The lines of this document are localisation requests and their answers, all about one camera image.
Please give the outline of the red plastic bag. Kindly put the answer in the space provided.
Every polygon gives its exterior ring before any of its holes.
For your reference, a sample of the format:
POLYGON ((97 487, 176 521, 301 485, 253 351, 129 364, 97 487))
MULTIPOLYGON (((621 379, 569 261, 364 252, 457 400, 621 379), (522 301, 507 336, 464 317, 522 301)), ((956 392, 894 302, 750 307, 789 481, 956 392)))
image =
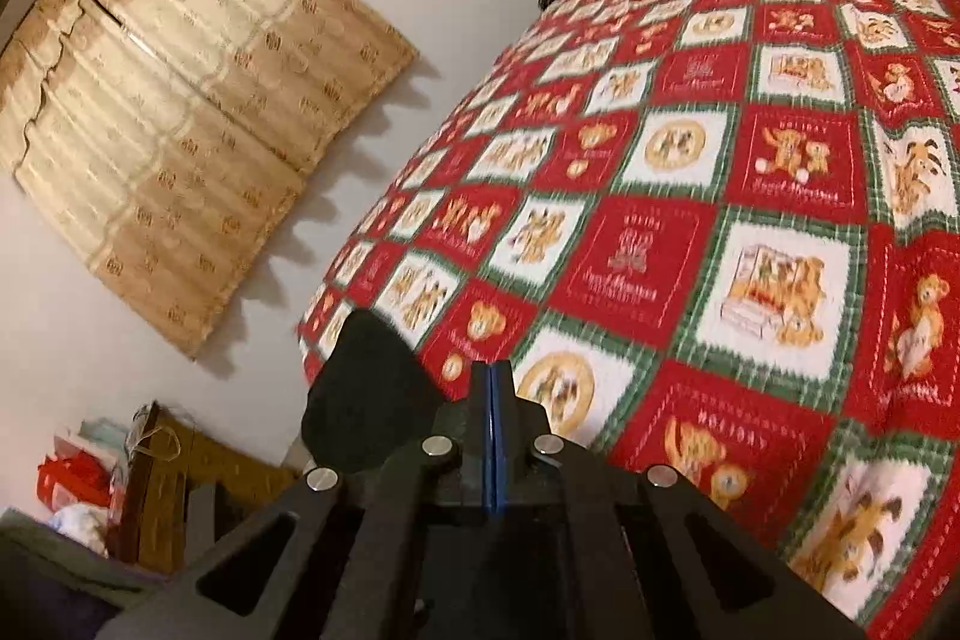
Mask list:
POLYGON ((86 452, 73 456, 46 456, 37 466, 36 495, 52 513, 73 503, 107 507, 110 474, 99 459, 86 452))

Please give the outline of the black pants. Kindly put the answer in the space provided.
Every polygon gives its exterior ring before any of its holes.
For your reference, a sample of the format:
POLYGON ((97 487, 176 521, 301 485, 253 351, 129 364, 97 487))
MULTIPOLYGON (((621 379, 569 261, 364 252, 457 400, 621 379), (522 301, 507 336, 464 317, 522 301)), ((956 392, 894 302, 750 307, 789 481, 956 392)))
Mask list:
POLYGON ((309 388, 301 442, 320 468, 377 470, 397 448, 426 437, 443 404, 405 339, 379 315, 358 308, 309 388))

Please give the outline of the brown wooden cabinet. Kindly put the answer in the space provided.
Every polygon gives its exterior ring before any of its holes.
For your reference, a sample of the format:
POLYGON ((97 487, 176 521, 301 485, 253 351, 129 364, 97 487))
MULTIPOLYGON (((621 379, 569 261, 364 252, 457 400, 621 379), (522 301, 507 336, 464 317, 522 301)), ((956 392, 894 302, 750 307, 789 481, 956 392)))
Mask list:
POLYGON ((160 403, 135 414, 119 521, 107 533, 114 559, 172 575, 199 548, 192 525, 216 537, 277 500, 296 473, 228 447, 160 403))

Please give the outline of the red teddy bear patchwork bedspread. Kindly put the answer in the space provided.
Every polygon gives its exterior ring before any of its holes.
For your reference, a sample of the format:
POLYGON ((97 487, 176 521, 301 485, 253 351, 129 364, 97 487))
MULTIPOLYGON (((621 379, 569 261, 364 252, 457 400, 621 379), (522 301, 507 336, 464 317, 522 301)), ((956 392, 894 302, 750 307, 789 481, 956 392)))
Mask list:
POLYGON ((916 637, 958 583, 958 0, 558 0, 337 253, 311 386, 358 308, 916 637))

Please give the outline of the beige patterned side curtain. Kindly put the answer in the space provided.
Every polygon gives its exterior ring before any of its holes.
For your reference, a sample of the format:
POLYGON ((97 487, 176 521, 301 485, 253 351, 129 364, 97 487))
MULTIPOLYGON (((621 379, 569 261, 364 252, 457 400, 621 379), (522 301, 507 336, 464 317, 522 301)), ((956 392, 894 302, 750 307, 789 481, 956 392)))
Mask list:
POLYGON ((2 55, 2 166, 195 356, 340 131, 413 64, 363 0, 37 0, 2 55))

